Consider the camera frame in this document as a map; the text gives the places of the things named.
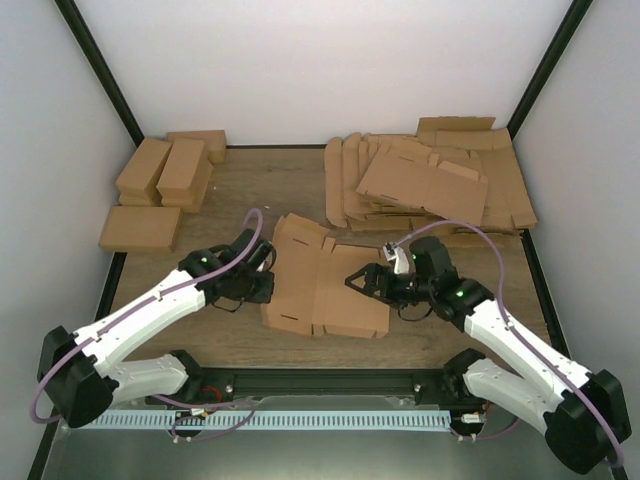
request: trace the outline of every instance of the small cardboard box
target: small cardboard box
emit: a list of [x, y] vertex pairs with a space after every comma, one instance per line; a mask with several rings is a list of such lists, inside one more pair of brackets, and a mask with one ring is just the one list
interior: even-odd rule
[[444, 218], [480, 225], [489, 182], [477, 171], [431, 155], [395, 156], [378, 150], [358, 193]]
[[167, 162], [171, 143], [145, 138], [116, 180], [116, 187], [125, 197], [141, 199], [149, 205], [160, 205], [156, 189]]
[[202, 140], [176, 138], [158, 180], [158, 191], [164, 199], [192, 201], [196, 195], [197, 179], [208, 163], [208, 150]]
[[198, 213], [204, 203], [207, 194], [207, 187], [213, 172], [213, 165], [203, 162], [202, 173], [196, 178], [196, 187], [193, 197], [189, 199], [163, 198], [162, 205], [165, 207], [180, 207], [184, 213]]
[[166, 207], [113, 207], [99, 245], [111, 252], [171, 253], [182, 212]]
[[280, 218], [273, 237], [276, 282], [271, 303], [262, 305], [264, 324], [301, 335], [386, 335], [389, 307], [344, 284], [366, 264], [382, 262], [379, 249], [336, 245], [328, 233], [294, 214]]
[[203, 140], [209, 150], [209, 161], [224, 163], [227, 155], [227, 136], [224, 130], [201, 130], [196, 132], [169, 132], [167, 142], [174, 142], [176, 138]]

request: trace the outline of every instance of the red wire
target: red wire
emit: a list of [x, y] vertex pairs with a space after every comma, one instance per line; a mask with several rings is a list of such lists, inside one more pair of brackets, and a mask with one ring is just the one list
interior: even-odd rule
[[222, 393], [216, 387], [214, 387], [212, 385], [207, 385], [206, 387], [202, 388], [202, 391], [203, 392], [213, 392], [213, 393], [216, 394], [216, 401], [218, 403], [220, 403], [222, 401]]

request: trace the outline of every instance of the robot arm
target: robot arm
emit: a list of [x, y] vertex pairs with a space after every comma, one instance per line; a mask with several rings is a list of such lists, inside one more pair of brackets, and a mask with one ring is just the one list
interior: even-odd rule
[[[400, 247], [387, 244], [385, 257], [402, 259]], [[409, 246], [415, 271], [369, 264], [345, 284], [401, 311], [407, 305], [428, 303], [443, 320], [496, 352], [515, 371], [511, 373], [473, 349], [445, 365], [454, 378], [455, 395], [484, 398], [532, 425], [567, 467], [587, 473], [611, 451], [603, 428], [576, 394], [512, 332], [516, 330], [544, 358], [577, 386], [603, 415], [619, 442], [631, 435], [620, 382], [603, 370], [593, 374], [560, 354], [507, 312], [508, 323], [493, 294], [472, 279], [460, 278], [447, 249], [435, 237]], [[364, 286], [356, 281], [364, 277]]]
[[[218, 307], [222, 297], [239, 305], [269, 302], [274, 277], [270, 266], [265, 267], [269, 257], [273, 264], [275, 250], [261, 238], [223, 275], [194, 282], [229, 265], [249, 246], [253, 235], [247, 229], [231, 245], [194, 251], [158, 285], [108, 317], [73, 333], [57, 327], [45, 336], [38, 381], [60, 358], [87, 343], [44, 387], [70, 427], [86, 425], [112, 404], [138, 397], [177, 394], [183, 401], [193, 398], [200, 390], [201, 369], [186, 352], [174, 351], [155, 360], [123, 360], [180, 318], [207, 305]], [[194, 284], [184, 286], [187, 282]]]

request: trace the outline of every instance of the wooden table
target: wooden table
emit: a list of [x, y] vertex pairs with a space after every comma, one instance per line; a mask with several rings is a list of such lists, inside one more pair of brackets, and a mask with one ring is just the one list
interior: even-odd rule
[[[215, 167], [201, 212], [184, 216], [175, 253], [127, 256], [113, 310], [153, 287], [190, 251], [231, 242], [251, 207], [264, 212], [263, 235], [267, 238], [271, 238], [278, 218], [289, 212], [328, 225], [323, 150], [230, 149], [227, 162]], [[339, 240], [374, 246], [403, 233], [335, 230]], [[508, 241], [501, 251], [507, 269], [507, 308], [548, 341], [522, 246]], [[489, 248], [450, 248], [450, 254], [461, 275], [495, 290], [497, 262]], [[132, 358], [153, 358], [185, 349], [203, 366], [437, 368], [468, 347], [488, 353], [483, 345], [435, 316], [411, 323], [394, 313], [390, 332], [381, 339], [310, 338], [266, 328], [258, 306], [245, 304], [234, 314], [207, 307], [183, 318], [140, 347]]]

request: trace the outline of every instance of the white wall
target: white wall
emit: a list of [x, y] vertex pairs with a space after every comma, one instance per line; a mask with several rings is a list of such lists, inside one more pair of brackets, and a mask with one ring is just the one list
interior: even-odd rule
[[143, 131], [233, 144], [513, 113], [570, 0], [79, 0]]
[[569, 348], [624, 387], [640, 477], [640, 4], [594, 2], [516, 137]]
[[[0, 17], [0, 470], [26, 478], [44, 428], [28, 405], [42, 337], [91, 322], [98, 238], [133, 143], [54, 2]], [[43, 402], [47, 415], [51, 404]]]

